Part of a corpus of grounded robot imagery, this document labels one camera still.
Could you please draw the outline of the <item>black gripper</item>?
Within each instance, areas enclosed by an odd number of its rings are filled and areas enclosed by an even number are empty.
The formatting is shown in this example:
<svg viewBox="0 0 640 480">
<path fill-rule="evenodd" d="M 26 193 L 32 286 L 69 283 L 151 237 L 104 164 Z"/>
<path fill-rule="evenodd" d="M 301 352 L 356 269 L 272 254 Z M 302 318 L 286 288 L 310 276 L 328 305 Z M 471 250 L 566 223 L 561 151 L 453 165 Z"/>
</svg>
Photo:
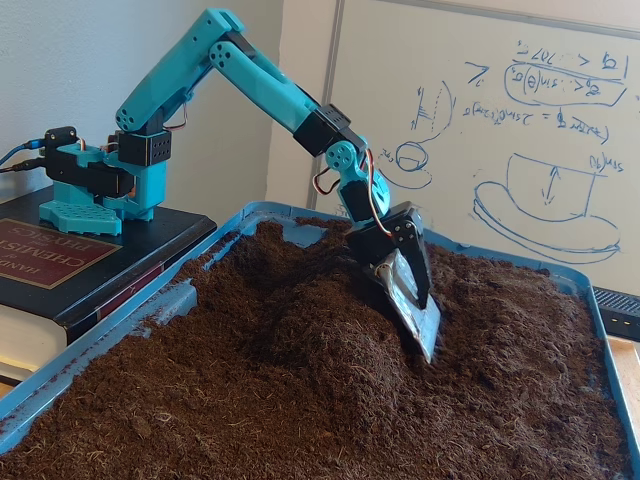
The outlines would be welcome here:
<svg viewBox="0 0 640 480">
<path fill-rule="evenodd" d="M 441 314 L 429 294 L 432 278 L 422 218 L 417 207 L 406 201 L 392 207 L 381 223 L 390 235 L 371 221 L 349 231 L 347 244 L 361 264 L 377 264 L 376 281 L 413 345 L 425 361 L 431 363 Z"/>
</svg>

